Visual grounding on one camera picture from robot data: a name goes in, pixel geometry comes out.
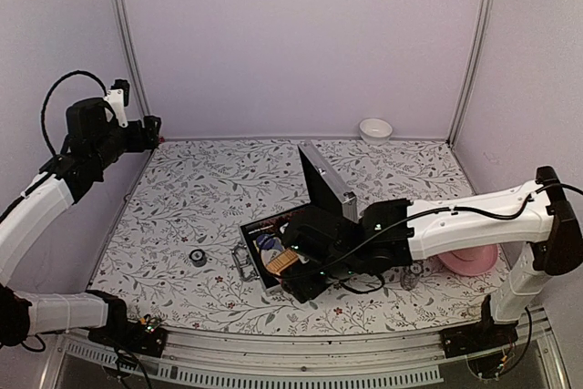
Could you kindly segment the clear poker chip tube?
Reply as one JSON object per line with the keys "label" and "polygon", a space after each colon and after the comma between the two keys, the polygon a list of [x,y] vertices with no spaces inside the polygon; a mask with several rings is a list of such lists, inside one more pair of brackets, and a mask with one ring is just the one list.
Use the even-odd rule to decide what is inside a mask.
{"label": "clear poker chip tube", "polygon": [[400,276],[400,285],[405,291],[413,290],[420,281],[424,271],[421,262],[414,262],[410,266],[403,267]]}

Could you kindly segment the red card deck box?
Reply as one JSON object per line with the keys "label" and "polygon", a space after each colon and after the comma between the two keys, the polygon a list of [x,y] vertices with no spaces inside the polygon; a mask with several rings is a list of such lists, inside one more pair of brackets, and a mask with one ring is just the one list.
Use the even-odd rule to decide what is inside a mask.
{"label": "red card deck box", "polygon": [[299,256],[297,253],[286,249],[267,264],[266,270],[271,274],[280,275],[298,260]]}

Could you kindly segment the aluminium poker case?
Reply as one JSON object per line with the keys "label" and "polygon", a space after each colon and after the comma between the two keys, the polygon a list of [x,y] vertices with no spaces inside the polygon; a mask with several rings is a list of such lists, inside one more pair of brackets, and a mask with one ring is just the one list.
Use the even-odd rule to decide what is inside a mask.
{"label": "aluminium poker case", "polygon": [[298,151],[309,201],[239,226],[231,255],[243,282],[307,302],[342,278],[344,262],[325,265],[340,255],[340,233],[357,228],[359,214],[356,195],[316,146],[306,140]]}

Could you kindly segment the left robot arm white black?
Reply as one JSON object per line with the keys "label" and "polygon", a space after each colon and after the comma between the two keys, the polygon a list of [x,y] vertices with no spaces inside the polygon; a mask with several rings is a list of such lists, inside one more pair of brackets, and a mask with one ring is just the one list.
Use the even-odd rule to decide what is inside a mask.
{"label": "left robot arm white black", "polygon": [[161,120],[126,115],[130,84],[117,79],[99,97],[77,101],[66,110],[61,149],[51,148],[50,160],[31,184],[1,215],[1,344],[25,345],[40,333],[82,328],[91,341],[127,349],[138,323],[128,319],[125,302],[109,293],[77,294],[15,292],[8,283],[15,268],[45,229],[77,204],[107,167],[125,153],[153,151],[159,146]]}

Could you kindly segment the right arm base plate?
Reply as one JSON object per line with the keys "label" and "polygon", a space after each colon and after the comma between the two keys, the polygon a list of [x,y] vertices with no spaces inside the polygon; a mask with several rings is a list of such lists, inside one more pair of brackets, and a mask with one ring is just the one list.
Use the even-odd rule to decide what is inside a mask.
{"label": "right arm base plate", "polygon": [[517,322],[498,324],[492,319],[446,328],[439,335],[446,358],[496,349],[518,339]]}

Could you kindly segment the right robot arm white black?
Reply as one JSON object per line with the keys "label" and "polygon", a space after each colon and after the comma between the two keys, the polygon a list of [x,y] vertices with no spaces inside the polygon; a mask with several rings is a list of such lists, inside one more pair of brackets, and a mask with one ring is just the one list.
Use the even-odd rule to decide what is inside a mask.
{"label": "right robot arm white black", "polygon": [[298,301],[320,295],[354,274],[379,276],[452,251],[521,241],[521,261],[484,299],[471,341],[489,349],[517,324],[525,307],[553,276],[582,263],[582,231],[553,168],[512,189],[460,200],[388,200],[369,205],[358,221],[320,208],[292,216],[283,245],[302,256],[279,273]]}

